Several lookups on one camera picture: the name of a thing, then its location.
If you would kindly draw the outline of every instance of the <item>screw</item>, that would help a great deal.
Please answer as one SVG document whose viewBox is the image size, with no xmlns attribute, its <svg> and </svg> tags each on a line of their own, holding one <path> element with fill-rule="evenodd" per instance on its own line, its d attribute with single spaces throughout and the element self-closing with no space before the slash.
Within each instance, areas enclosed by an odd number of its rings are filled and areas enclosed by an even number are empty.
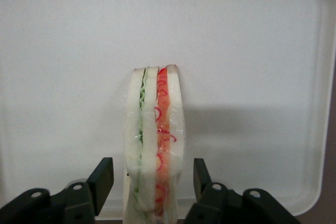
<svg viewBox="0 0 336 224">
<path fill-rule="evenodd" d="M 258 192 L 258 191 L 252 190 L 252 191 L 250 191 L 250 195 L 255 197 L 255 198 L 260 198 L 260 192 Z"/>
</svg>

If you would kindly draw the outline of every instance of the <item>white tray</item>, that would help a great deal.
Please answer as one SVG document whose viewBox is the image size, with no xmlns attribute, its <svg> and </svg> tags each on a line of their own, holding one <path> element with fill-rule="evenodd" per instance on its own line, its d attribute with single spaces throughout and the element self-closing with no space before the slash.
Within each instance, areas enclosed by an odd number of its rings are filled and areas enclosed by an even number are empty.
<svg viewBox="0 0 336 224">
<path fill-rule="evenodd" d="M 179 67 L 192 164 L 291 213 L 321 190 L 335 0 L 0 0 L 0 205 L 55 194 L 113 156 L 100 218 L 122 216 L 123 118 L 133 68 Z"/>
</svg>

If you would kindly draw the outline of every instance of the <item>plastic wrap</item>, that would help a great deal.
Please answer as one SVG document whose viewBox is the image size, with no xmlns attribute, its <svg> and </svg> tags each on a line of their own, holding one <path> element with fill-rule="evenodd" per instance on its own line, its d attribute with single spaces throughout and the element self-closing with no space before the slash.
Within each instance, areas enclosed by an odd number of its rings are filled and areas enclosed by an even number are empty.
<svg viewBox="0 0 336 224">
<path fill-rule="evenodd" d="M 124 223 L 177 222 L 184 139 L 177 67 L 135 69 L 125 122 Z"/>
</svg>

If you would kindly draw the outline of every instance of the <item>brown background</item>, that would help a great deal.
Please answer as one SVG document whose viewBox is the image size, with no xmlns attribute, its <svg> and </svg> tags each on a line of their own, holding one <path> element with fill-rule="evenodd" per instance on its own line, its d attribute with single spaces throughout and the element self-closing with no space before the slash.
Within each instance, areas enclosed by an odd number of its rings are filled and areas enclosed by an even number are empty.
<svg viewBox="0 0 336 224">
<path fill-rule="evenodd" d="M 324 173 L 322 193 L 313 208 L 298 216 L 302 224 L 336 224 L 336 74 L 334 72 L 333 91 L 329 117 L 326 157 L 324 160 Z M 119 224 L 121 221 L 97 221 L 100 224 Z"/>
</svg>

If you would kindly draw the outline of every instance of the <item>tomato slice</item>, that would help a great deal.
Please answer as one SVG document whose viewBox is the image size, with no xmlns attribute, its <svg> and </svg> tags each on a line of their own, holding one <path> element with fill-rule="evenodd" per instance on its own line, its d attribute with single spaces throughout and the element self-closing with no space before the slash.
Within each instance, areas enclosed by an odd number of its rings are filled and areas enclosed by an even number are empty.
<svg viewBox="0 0 336 224">
<path fill-rule="evenodd" d="M 157 125 L 157 165 L 156 165 L 156 191 L 155 191 L 155 214 L 163 216 L 164 205 L 169 204 L 169 152 L 170 152 L 170 133 L 169 133 L 169 115 L 170 105 L 167 68 L 160 70 L 158 74 L 157 88 L 157 107 L 159 116 L 156 118 Z"/>
</svg>

